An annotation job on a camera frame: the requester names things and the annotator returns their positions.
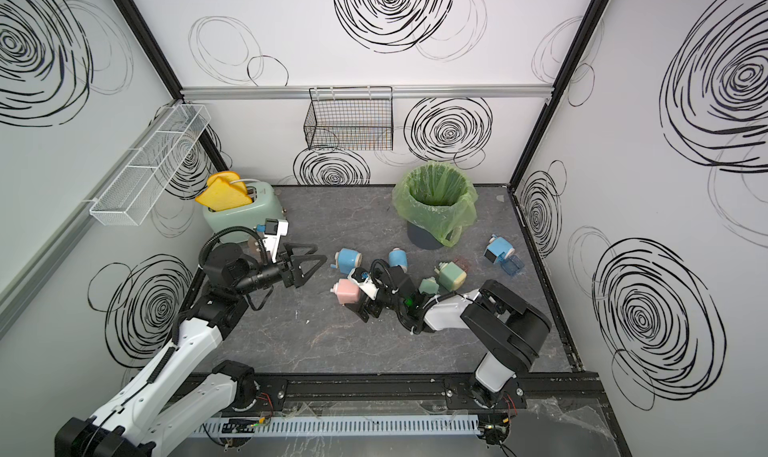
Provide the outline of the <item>pink pencil sharpener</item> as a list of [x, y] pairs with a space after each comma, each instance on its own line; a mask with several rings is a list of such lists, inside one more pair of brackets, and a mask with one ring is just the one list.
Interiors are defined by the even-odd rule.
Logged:
[[360, 287], [352, 280], [340, 279], [331, 288], [340, 305], [355, 304], [360, 300]]

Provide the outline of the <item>green sharpener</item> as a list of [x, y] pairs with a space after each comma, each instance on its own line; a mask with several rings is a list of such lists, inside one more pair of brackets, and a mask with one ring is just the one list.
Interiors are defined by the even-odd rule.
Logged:
[[434, 296], [439, 292], [439, 284], [434, 277], [425, 278], [421, 280], [418, 290], [423, 295]]
[[449, 292], [458, 290], [467, 279], [466, 271], [455, 262], [440, 262], [434, 271], [438, 285]]

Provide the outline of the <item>green sharpener bottom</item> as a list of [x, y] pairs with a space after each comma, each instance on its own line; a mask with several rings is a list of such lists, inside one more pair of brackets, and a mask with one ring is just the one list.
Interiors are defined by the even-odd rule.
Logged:
[[434, 277], [425, 278], [421, 280], [418, 290], [423, 295], [434, 296], [439, 292], [439, 284]]

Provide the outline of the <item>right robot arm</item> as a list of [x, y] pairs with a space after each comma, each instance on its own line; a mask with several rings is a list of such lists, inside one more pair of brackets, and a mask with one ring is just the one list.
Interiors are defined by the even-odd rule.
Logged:
[[348, 280], [356, 285], [359, 296], [345, 306], [363, 321], [388, 309], [413, 335], [471, 331], [486, 353], [470, 378], [470, 392], [487, 408], [504, 397], [509, 381], [530, 372], [551, 330], [543, 312], [493, 279], [466, 293], [451, 290], [428, 295], [400, 266], [376, 260], [371, 269], [352, 269]]

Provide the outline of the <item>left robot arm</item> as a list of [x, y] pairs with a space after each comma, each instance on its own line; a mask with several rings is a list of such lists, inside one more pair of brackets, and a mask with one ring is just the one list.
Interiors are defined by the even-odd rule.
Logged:
[[315, 244], [282, 243], [282, 221], [259, 231], [233, 226], [201, 248], [205, 293], [191, 289], [163, 347], [89, 418], [71, 418], [54, 438], [57, 456], [167, 456], [215, 414], [251, 410], [263, 397], [252, 367], [226, 360], [178, 401], [172, 398], [198, 364], [231, 334], [252, 293], [276, 284], [300, 288], [326, 262]]

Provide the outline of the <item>blue sharpener tray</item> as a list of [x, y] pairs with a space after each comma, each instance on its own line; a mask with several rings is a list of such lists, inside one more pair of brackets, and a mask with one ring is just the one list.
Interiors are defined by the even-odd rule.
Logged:
[[525, 268], [525, 263], [517, 256], [513, 255], [500, 263], [501, 269], [510, 277], [514, 277]]

